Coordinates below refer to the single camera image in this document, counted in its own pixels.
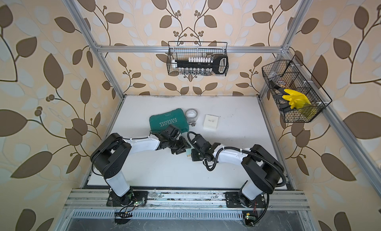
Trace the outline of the cream jewelry box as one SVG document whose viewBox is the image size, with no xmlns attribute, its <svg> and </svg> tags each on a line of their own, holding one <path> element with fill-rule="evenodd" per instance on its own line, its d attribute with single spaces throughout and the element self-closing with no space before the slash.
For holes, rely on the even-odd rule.
<svg viewBox="0 0 381 231">
<path fill-rule="evenodd" d="M 203 128 L 206 130 L 215 131 L 218 126 L 219 116 L 207 114 L 203 123 Z"/>
</svg>

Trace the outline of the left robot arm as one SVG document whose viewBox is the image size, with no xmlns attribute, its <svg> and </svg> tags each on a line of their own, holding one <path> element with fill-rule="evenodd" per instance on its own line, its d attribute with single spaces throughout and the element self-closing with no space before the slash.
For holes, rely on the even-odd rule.
<svg viewBox="0 0 381 231">
<path fill-rule="evenodd" d="M 127 157 L 130 154 L 167 148 L 172 154 L 178 155 L 186 152 L 191 146 L 181 136 L 180 130 L 173 125 L 169 125 L 163 131 L 153 130 L 143 138 L 125 138 L 118 133 L 112 133 L 92 153 L 90 161 L 112 192 L 118 198 L 125 198 L 131 190 L 122 172 Z"/>
</svg>

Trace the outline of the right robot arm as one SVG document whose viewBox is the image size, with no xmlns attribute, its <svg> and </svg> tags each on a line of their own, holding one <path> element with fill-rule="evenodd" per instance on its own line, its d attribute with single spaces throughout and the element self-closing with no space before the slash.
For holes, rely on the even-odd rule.
<svg viewBox="0 0 381 231">
<path fill-rule="evenodd" d="M 202 161 L 208 171 L 213 171 L 218 163 L 243 167 L 250 180 L 238 192 L 242 202 L 254 201 L 262 194 L 270 195 L 287 183 L 283 165 L 261 145 L 239 149 L 220 143 L 211 144 L 201 134 L 192 131 L 187 133 L 187 139 L 193 146 L 195 160 Z"/>
</svg>

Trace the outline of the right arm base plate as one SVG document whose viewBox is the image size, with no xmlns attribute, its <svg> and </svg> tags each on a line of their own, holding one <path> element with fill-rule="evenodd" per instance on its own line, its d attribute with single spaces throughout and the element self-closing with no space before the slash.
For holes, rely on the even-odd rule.
<svg viewBox="0 0 381 231">
<path fill-rule="evenodd" d="M 255 199 L 251 200 L 239 192 L 225 192 L 226 206 L 228 208 L 264 208 L 266 200 L 263 195 L 258 195 Z"/>
</svg>

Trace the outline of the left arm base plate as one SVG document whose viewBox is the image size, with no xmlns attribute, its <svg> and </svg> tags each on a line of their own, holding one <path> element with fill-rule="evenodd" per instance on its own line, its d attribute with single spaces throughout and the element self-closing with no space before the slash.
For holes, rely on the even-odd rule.
<svg viewBox="0 0 381 231">
<path fill-rule="evenodd" d="M 132 189 L 130 189 L 122 197 L 119 197 L 111 189 L 109 191 L 109 198 L 107 200 L 106 206 L 108 207 L 144 206 L 147 202 L 147 197 L 148 197 L 147 191 L 133 191 Z"/>
</svg>

